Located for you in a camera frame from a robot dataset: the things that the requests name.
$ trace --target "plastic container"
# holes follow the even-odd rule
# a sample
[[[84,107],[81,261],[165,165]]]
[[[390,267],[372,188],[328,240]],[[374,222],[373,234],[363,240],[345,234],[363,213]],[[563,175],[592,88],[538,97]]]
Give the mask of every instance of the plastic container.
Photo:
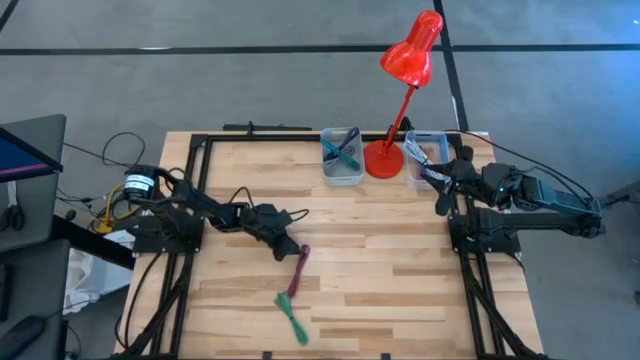
[[[449,142],[447,134],[441,131],[417,131],[407,132],[405,140],[414,140],[427,153],[429,160],[434,164],[443,164],[449,159]],[[411,156],[404,153],[404,166],[407,173],[407,185],[416,190],[432,190],[433,187],[420,177],[422,165]]]
[[[320,133],[320,138],[325,139],[330,142],[335,147],[340,146],[342,141],[347,137],[347,133],[352,128],[327,128],[323,129]],[[324,174],[324,179],[329,186],[354,186],[360,184],[362,178],[364,177],[364,153],[362,146],[362,135],[358,134],[349,145],[353,145],[354,147],[354,155],[353,159],[360,164],[359,170],[353,170],[349,165],[347,165],[344,161],[338,161],[328,169],[324,166],[322,167],[322,173]],[[324,159],[326,155],[330,153],[324,146],[322,146],[322,158],[320,161]]]

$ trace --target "desk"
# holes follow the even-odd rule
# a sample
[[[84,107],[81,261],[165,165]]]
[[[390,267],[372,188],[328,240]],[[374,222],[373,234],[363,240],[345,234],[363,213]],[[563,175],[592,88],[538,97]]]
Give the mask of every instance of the desk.
[[[184,167],[191,135],[168,133],[160,166]],[[478,168],[494,161],[486,143],[464,135],[462,141],[475,149]],[[247,186],[256,203],[310,209],[289,228],[299,244],[311,246],[293,299],[309,344],[298,345],[288,319],[273,304],[276,293],[286,290],[297,257],[278,263],[264,243],[207,225],[195,256],[180,357],[260,358],[263,351],[272,351],[276,359],[371,359],[381,353],[392,358],[475,358],[460,263],[451,250],[446,218],[433,210],[437,194],[411,190],[404,173],[388,180],[365,175],[359,186],[329,188],[322,177],[320,146],[215,143],[206,187],[220,201]],[[199,169],[194,173],[197,179]],[[125,316],[152,257],[136,262]],[[525,344],[541,352],[522,269],[502,254],[488,254],[488,261],[499,310]],[[165,264],[162,256],[142,287],[132,334],[156,310]],[[482,320],[490,351],[488,323]],[[172,322],[169,314],[164,351]]]

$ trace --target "lamp shade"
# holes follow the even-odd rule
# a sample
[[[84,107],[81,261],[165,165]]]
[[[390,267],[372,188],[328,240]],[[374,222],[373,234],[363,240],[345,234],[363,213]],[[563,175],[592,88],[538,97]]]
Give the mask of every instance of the lamp shade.
[[[382,68],[410,86],[427,85],[431,80],[431,48],[443,25],[442,16],[437,12],[422,12],[407,39],[384,53],[380,59]]]

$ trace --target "red desk lamp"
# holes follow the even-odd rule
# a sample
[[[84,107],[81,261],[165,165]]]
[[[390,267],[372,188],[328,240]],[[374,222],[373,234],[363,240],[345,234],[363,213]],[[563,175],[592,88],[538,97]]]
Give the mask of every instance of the red desk lamp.
[[[431,48],[442,31],[444,21],[435,11],[425,11],[418,16],[407,40],[395,44],[380,59],[380,65],[391,76],[407,83],[409,90],[404,98],[400,113],[387,140],[376,140],[364,149],[364,163],[367,172],[377,178],[390,178],[402,170],[402,150],[393,143],[411,100],[413,91],[426,86],[431,80]]]

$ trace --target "lamp base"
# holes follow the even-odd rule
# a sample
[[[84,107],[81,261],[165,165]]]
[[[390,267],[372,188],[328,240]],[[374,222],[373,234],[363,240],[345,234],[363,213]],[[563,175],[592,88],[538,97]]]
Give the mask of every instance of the lamp base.
[[[364,165],[373,177],[392,178],[398,175],[404,165],[402,150],[396,144],[391,144],[385,153],[384,141],[376,140],[364,148]]]

